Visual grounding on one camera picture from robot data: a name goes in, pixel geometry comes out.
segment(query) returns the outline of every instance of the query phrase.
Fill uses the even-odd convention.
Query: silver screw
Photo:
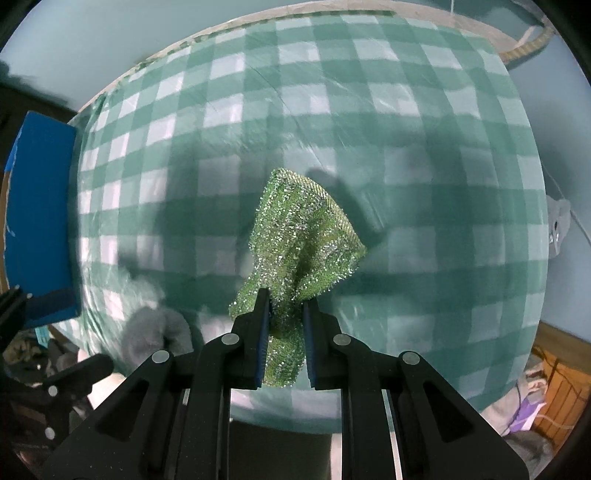
[[[333,337],[333,342],[337,345],[345,346],[351,343],[351,337],[344,333],[338,333]]]
[[[224,345],[236,345],[240,340],[240,337],[235,333],[227,333],[222,337],[222,343]]]
[[[170,353],[168,353],[166,350],[158,350],[152,354],[152,361],[155,364],[163,364],[169,358]]]
[[[45,437],[47,437],[47,440],[53,440],[56,437],[56,431],[51,427],[47,427],[45,429]]]
[[[402,356],[402,361],[408,365],[416,365],[421,361],[421,357],[419,357],[418,353],[415,352],[406,352]]]

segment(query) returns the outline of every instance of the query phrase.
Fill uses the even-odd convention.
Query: white cable
[[[574,425],[562,425],[561,423],[556,423],[553,419],[551,419],[549,416],[543,415],[541,413],[538,413],[535,418],[537,419],[544,419],[544,420],[548,420],[552,425],[554,425],[555,427],[558,427],[559,429],[563,429],[563,430],[573,430],[574,429]]]
[[[547,177],[550,180],[552,180],[552,183],[554,183],[554,186],[558,190],[558,193],[560,193],[560,195],[562,195],[562,198],[566,198],[564,196],[564,193],[562,193],[562,189],[560,188],[560,185],[558,185],[558,182],[554,179],[554,177],[552,176],[552,174],[548,171],[548,169],[546,168],[546,166],[544,165],[544,163],[542,162],[541,159],[540,159],[540,164],[542,165],[542,169],[545,171]],[[577,212],[574,211],[572,205],[570,206],[570,216],[573,218],[574,222],[579,226],[579,228],[583,232],[583,235],[587,239],[587,242],[589,243],[589,246],[591,247],[591,235],[589,235],[589,232],[583,226],[583,222],[581,222],[581,220],[579,220],[579,216],[577,215]]]

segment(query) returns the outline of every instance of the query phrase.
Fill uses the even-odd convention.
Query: green sponge
[[[343,210],[316,182],[290,170],[271,173],[256,212],[252,274],[230,305],[236,319],[271,292],[264,384],[286,387],[304,362],[301,303],[350,276],[366,253]]]

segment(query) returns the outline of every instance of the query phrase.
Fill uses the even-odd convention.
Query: gray cloth
[[[505,436],[505,440],[524,461],[530,473],[530,479],[537,477],[554,455],[552,443],[536,432],[510,433]]]
[[[135,312],[125,323],[121,345],[122,359],[131,371],[157,350],[175,356],[193,351],[189,325],[179,312],[167,308]]]

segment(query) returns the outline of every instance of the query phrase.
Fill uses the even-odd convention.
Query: checkered tablecloth
[[[544,297],[544,182],[488,41],[386,12],[254,23],[182,44],[74,119],[72,246],[83,312],[62,331],[120,358],[125,319],[230,329],[271,170],[320,183],[368,255],[320,298],[372,349],[422,353],[482,409],[522,371]],[[339,429],[337,392],[235,391],[234,417]]]

